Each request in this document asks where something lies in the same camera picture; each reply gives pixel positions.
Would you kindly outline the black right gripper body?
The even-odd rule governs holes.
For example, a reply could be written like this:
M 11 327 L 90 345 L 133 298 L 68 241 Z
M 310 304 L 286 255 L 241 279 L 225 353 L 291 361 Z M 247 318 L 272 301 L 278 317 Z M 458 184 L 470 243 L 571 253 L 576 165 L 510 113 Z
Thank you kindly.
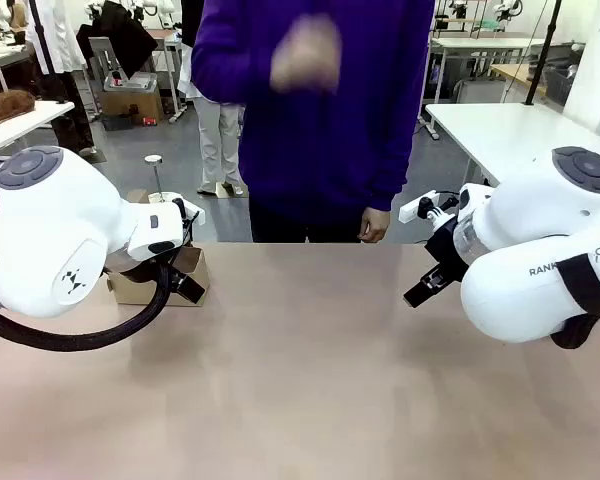
M 468 265 L 457 252 L 453 240 L 457 224 L 457 218 L 452 217 L 425 244 L 427 252 L 437 261 L 430 273 L 444 281 L 461 281 L 468 270 Z

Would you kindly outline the person left hand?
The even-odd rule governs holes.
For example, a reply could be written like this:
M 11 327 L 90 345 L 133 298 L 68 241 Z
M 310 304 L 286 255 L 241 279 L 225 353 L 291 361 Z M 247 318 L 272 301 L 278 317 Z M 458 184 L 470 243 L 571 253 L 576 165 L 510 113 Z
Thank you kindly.
M 363 243 L 375 244 L 386 235 L 390 226 L 391 214 L 389 211 L 377 210 L 368 207 L 364 210 L 358 238 Z

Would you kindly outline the person right hand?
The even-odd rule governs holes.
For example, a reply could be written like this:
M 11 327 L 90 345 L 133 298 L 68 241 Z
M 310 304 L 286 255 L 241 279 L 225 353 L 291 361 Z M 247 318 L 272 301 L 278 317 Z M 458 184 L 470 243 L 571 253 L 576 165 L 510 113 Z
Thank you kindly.
M 270 86 L 335 92 L 340 81 L 341 36 L 326 15 L 302 15 L 290 26 L 271 58 Z

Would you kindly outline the metal round-top stand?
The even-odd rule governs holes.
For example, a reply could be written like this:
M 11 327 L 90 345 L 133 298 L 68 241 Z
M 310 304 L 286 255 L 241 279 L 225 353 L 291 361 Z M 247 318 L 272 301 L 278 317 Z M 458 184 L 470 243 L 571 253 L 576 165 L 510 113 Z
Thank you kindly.
M 175 192 L 168 192 L 162 188 L 160 177 L 160 167 L 163 164 L 163 157 L 159 154 L 150 154 L 144 157 L 144 162 L 149 166 L 154 174 L 156 192 L 148 195 L 150 203 L 171 202 L 178 197 Z

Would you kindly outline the person black trousers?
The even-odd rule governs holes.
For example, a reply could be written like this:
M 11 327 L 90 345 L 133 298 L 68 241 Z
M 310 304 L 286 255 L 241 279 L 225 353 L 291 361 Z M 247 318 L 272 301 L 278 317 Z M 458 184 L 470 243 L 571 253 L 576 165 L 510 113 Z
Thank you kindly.
M 359 240 L 363 212 L 332 224 L 312 224 L 271 210 L 254 197 L 249 199 L 252 240 L 255 243 L 363 243 Z

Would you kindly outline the large white empty table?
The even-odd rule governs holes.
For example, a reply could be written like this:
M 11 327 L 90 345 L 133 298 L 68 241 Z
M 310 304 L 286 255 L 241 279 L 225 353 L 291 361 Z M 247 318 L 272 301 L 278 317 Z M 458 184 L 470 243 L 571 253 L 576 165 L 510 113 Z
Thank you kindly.
M 600 154 L 600 136 L 554 110 L 535 104 L 430 104 L 432 119 L 468 156 L 463 183 L 491 185 L 562 146 Z

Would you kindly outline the bystander with beige trousers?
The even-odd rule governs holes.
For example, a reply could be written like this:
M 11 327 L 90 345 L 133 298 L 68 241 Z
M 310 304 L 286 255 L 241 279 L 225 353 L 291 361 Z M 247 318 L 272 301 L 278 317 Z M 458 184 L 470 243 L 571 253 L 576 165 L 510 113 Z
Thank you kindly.
M 181 52 L 178 90 L 193 103 L 198 117 L 202 179 L 197 192 L 215 196 L 220 183 L 229 196 L 242 196 L 238 156 L 240 107 L 207 99 L 193 83 L 193 49 L 182 43 Z

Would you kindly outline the white table with fur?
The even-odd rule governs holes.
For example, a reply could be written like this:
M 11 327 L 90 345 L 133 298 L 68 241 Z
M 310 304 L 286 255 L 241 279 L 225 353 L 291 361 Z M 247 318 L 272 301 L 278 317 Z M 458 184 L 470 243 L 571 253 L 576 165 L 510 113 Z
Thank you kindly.
M 33 111 L 0 122 L 0 149 L 23 139 L 28 133 L 66 114 L 73 102 L 36 101 Z

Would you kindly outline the grey tray with items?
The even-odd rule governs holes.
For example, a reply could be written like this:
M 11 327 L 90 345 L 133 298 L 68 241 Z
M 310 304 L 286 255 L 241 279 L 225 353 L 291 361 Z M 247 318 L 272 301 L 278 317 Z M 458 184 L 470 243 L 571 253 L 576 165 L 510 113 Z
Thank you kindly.
M 110 71 L 105 77 L 103 89 L 106 92 L 151 93 L 157 87 L 157 75 L 138 71 L 127 77 L 123 71 Z

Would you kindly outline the grey plastic crate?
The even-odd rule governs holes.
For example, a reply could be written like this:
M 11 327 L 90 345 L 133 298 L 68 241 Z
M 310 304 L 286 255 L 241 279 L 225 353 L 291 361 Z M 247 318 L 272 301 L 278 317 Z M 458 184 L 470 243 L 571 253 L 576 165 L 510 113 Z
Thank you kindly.
M 546 96 L 554 103 L 565 106 L 577 72 L 577 65 L 569 65 L 566 68 L 546 68 L 543 71 L 546 81 Z

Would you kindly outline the white background workbench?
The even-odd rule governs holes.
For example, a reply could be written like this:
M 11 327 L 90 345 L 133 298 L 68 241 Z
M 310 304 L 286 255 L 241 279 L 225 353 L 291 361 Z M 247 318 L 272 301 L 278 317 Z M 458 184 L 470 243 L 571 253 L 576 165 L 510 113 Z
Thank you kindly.
M 446 64 L 449 59 L 469 59 L 473 54 L 509 53 L 518 52 L 517 58 L 522 60 L 531 46 L 542 45 L 540 38 L 432 38 L 429 42 L 430 52 L 441 55 L 438 78 L 436 81 L 433 103 L 440 102 L 442 82 L 446 73 Z

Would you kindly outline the black tripod pole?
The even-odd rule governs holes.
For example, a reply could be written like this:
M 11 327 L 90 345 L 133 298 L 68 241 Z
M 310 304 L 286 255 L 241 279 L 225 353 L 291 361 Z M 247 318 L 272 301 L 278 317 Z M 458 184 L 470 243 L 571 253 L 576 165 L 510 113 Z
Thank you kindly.
M 559 12 L 560 12 L 560 9 L 562 6 L 562 2 L 563 2 L 563 0 L 555 0 L 551 18 L 550 18 L 550 21 L 547 26 L 547 33 L 545 36 L 545 40 L 544 40 L 540 55 L 538 57 L 537 64 L 536 64 L 535 73 L 532 78 L 531 86 L 529 87 L 526 99 L 524 101 L 525 106 L 532 106 L 534 104 L 535 94 L 536 94 L 537 88 L 540 84 L 542 72 L 543 72 L 544 66 L 546 64 L 549 49 L 551 47 L 553 36 L 554 36 L 555 30 L 557 27 L 557 20 L 559 17 Z

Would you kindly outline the brown furry cloth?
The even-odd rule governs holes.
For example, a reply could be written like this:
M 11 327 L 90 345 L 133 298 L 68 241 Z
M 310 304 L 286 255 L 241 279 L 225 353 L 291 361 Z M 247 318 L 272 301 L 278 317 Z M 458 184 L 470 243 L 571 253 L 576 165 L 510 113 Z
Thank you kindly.
M 35 97 L 24 90 L 0 93 L 0 122 L 30 113 L 35 109 Z

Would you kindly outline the bystander with dark trousers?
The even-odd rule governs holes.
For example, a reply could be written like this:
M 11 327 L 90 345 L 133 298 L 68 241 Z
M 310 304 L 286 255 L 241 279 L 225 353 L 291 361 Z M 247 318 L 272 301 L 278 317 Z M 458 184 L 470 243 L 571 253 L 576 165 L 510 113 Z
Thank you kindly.
M 86 60 L 67 15 L 64 0 L 25 0 L 28 8 L 25 41 L 31 49 L 34 79 L 41 98 L 74 107 L 53 119 L 58 145 L 94 163 L 98 154 L 90 122 L 73 73 Z

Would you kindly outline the black hanging jacket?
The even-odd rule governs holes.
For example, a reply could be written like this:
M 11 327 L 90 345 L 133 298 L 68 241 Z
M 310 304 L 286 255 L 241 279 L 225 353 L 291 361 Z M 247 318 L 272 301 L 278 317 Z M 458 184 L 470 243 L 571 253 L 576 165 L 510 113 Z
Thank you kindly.
M 91 24 L 82 24 L 76 34 L 84 58 L 94 57 L 90 38 L 106 37 L 125 75 L 132 77 L 140 71 L 158 47 L 157 41 L 141 23 L 113 0 L 88 0 L 85 10 Z

